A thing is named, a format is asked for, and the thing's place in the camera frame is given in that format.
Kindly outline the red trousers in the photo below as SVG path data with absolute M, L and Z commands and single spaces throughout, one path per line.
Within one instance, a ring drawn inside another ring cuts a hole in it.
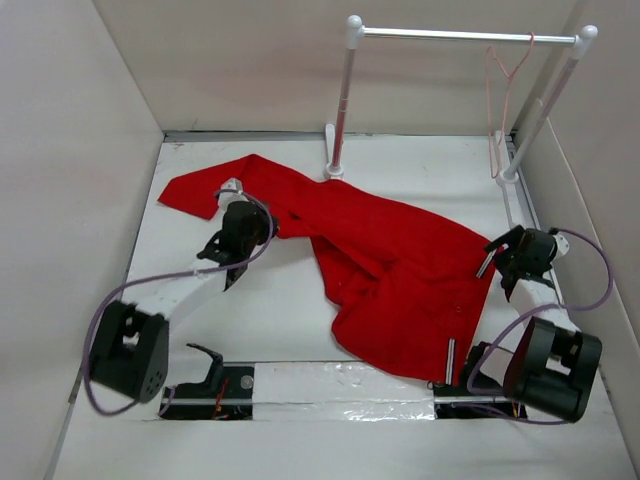
M 396 376 L 458 382 L 491 284 L 477 276 L 483 236 L 254 154 L 175 177 L 159 200 L 211 219 L 214 194 L 231 178 L 269 207 L 280 238 L 311 241 L 326 296 L 338 307 L 331 331 L 344 350 Z

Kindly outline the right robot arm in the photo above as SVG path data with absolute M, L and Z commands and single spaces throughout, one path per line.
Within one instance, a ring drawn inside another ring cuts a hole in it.
M 490 343 L 474 346 L 462 381 L 476 395 L 499 395 L 552 416 L 579 421 L 600 364 L 602 342 L 570 319 L 576 305 L 560 302 L 547 275 L 569 250 L 567 229 L 517 225 L 491 241 L 477 272 L 493 267 L 517 318 Z

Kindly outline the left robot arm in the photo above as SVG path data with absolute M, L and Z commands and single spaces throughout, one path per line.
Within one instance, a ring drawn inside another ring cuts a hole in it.
M 278 231 L 268 207 L 249 194 L 223 210 L 220 230 L 188 270 L 126 282 L 94 313 L 81 375 L 87 399 L 100 415 L 122 414 L 158 395 L 169 373 L 170 333 L 229 290 Z

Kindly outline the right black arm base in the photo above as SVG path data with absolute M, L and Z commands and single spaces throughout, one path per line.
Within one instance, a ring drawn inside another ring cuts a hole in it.
M 486 342 L 481 342 L 470 350 L 457 386 L 433 382 L 427 383 L 427 388 L 433 393 L 434 412 L 437 420 L 528 419 L 528 413 L 524 405 L 513 402 L 503 396 L 491 395 L 500 393 L 500 386 L 495 380 L 481 372 L 478 373 L 474 380 L 474 387 L 479 390 L 488 390 L 491 394 L 489 396 L 478 395 L 467 389 L 469 374 L 487 346 Z

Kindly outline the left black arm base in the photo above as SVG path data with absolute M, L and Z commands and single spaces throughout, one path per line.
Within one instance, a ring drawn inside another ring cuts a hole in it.
M 209 348 L 187 343 L 209 359 L 206 376 L 199 382 L 166 387 L 158 417 L 181 421 L 246 421 L 253 419 L 255 365 L 226 363 Z

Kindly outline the white clothes rack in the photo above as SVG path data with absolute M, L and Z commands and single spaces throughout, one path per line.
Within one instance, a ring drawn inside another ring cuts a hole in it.
M 345 136 L 348 105 L 356 52 L 359 43 L 364 38 L 421 40 L 421 41 L 456 41 L 456 42 L 482 42 L 488 45 L 487 54 L 491 59 L 498 61 L 497 52 L 493 48 L 495 44 L 522 44 L 529 49 L 535 46 L 549 46 L 569 49 L 569 54 L 560 73 L 557 75 L 553 86 L 549 89 L 542 101 L 538 116 L 526 133 L 524 140 L 516 149 L 514 157 L 508 160 L 506 166 L 497 163 L 497 172 L 492 179 L 500 187 L 506 210 L 508 224 L 513 227 L 525 220 L 524 211 L 518 198 L 518 189 L 521 187 L 519 177 L 520 166 L 525 159 L 530 147 L 536 140 L 545 125 L 553 107 L 560 98 L 564 88 L 571 78 L 579 62 L 584 58 L 593 42 L 599 34 L 599 29 L 594 25 L 582 27 L 579 33 L 568 35 L 539 35 L 535 33 L 492 33 L 475 31 L 452 31 L 433 29 L 406 29 L 370 27 L 363 23 L 358 15 L 352 15 L 346 22 L 346 49 L 341 78 L 341 88 L 338 102 L 336 120 L 325 125 L 324 135 L 327 151 L 327 164 L 325 177 L 328 179 L 341 179 L 344 175 L 342 164 L 342 149 Z

